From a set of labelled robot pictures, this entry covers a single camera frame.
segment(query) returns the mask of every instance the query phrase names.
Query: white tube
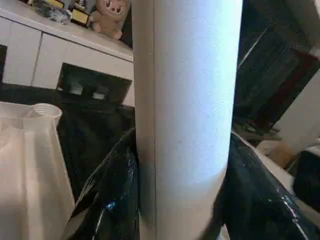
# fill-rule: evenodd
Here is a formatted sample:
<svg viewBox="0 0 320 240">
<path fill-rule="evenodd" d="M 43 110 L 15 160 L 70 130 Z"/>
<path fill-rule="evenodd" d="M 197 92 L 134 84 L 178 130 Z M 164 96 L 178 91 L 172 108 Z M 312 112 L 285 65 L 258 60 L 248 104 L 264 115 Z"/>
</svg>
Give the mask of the white tube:
<svg viewBox="0 0 320 240">
<path fill-rule="evenodd" d="M 196 240 L 224 179 L 242 0 L 132 1 L 140 239 Z"/>
</svg>

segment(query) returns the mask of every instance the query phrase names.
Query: white shelf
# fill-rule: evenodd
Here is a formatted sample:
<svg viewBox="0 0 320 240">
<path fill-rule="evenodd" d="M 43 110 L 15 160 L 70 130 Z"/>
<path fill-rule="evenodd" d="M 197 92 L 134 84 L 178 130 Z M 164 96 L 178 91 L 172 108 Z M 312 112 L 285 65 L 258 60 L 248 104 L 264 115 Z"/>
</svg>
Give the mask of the white shelf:
<svg viewBox="0 0 320 240">
<path fill-rule="evenodd" d="M 17 0 L 0 0 L 0 17 L 37 29 L 59 38 L 133 62 L 133 51 L 121 41 L 113 40 L 74 23 L 62 25 L 38 15 Z"/>
</svg>

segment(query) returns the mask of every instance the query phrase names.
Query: white drawer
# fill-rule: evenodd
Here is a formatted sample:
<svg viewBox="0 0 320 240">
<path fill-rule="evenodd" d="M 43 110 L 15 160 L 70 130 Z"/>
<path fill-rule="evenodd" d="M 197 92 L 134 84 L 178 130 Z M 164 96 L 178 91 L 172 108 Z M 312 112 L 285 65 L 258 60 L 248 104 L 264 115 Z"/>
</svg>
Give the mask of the white drawer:
<svg viewBox="0 0 320 240">
<path fill-rule="evenodd" d="M 2 81 L 31 86 L 41 32 L 0 17 L 0 44 L 7 46 Z"/>
<path fill-rule="evenodd" d="M 132 62 L 43 34 L 32 86 L 55 89 L 63 63 L 134 80 Z M 134 106 L 134 102 L 134 84 L 132 83 L 123 104 Z"/>
</svg>

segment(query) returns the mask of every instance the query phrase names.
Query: stuffed toy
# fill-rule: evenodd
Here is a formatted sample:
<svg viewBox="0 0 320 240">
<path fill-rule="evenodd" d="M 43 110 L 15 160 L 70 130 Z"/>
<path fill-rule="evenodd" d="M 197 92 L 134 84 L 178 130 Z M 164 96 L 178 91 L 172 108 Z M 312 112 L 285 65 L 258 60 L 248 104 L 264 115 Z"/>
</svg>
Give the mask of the stuffed toy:
<svg viewBox="0 0 320 240">
<path fill-rule="evenodd" d="M 98 33 L 103 33 L 113 39 L 122 36 L 120 22 L 129 10 L 129 0 L 96 0 L 96 11 L 90 14 L 88 25 Z"/>
</svg>

